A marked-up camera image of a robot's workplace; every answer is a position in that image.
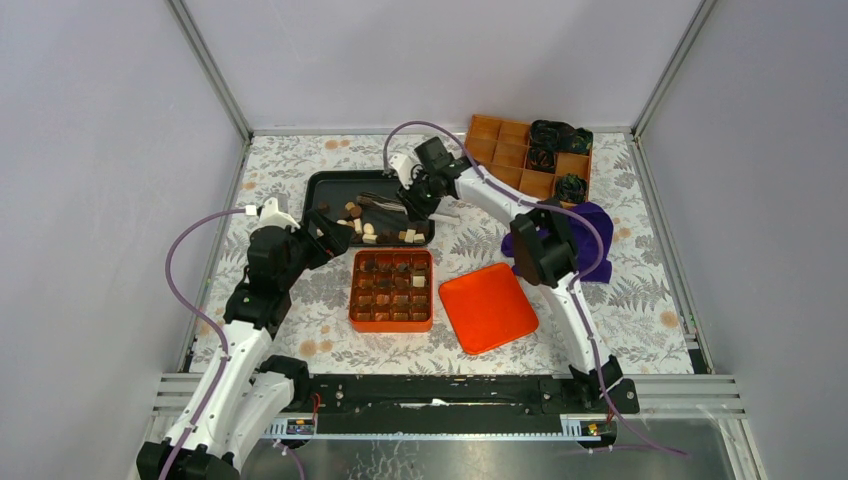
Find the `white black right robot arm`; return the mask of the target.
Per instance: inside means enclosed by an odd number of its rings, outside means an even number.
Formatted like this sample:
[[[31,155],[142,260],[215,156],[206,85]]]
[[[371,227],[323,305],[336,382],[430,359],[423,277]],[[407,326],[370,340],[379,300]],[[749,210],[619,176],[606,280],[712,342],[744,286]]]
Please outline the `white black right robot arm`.
[[[427,220],[446,197],[472,204],[506,225],[513,259],[522,278],[537,287],[566,335],[569,371],[576,381],[575,402],[597,412],[613,398],[623,379],[616,357],[604,345],[582,292],[578,246],[570,223],[577,221],[593,237],[597,229],[554,200],[535,200],[497,179],[469,153],[451,154],[433,137],[409,157],[384,157],[386,169],[400,182],[397,197],[412,220]]]

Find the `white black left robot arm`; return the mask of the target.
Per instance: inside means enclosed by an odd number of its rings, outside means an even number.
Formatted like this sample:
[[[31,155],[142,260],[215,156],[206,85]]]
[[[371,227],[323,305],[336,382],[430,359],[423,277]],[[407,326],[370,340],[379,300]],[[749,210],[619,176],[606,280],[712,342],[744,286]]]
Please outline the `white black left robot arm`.
[[[307,364],[269,349],[291,308],[294,284],[305,271],[344,255],[354,230],[317,210],[298,222],[275,200],[233,212],[255,217],[258,224],[222,324],[189,302],[172,273],[165,273],[173,295],[209,325],[219,345],[164,438],[147,441],[139,450],[136,468],[142,479],[237,479],[272,419],[309,401]]]

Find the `orange chocolate box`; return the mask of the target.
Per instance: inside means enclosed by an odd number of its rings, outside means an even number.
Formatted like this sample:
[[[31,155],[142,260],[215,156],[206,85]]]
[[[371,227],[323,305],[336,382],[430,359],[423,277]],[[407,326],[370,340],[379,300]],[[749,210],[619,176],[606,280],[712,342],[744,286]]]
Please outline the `orange chocolate box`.
[[[423,275],[423,288],[412,276]],[[359,333],[425,333],[434,318],[434,262],[426,249],[366,249],[354,256],[348,318]]]

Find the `metal tongs white handle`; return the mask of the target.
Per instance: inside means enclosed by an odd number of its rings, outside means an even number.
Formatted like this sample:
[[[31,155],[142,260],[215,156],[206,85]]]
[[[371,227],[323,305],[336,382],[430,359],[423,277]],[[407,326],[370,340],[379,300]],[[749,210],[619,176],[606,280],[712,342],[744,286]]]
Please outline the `metal tongs white handle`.
[[[433,212],[426,216],[423,214],[410,213],[399,200],[376,195],[372,192],[361,192],[356,196],[356,202],[363,207],[371,207],[388,212],[403,214],[413,221],[432,220],[450,224],[458,224],[460,222],[460,218],[457,215],[441,212]]]

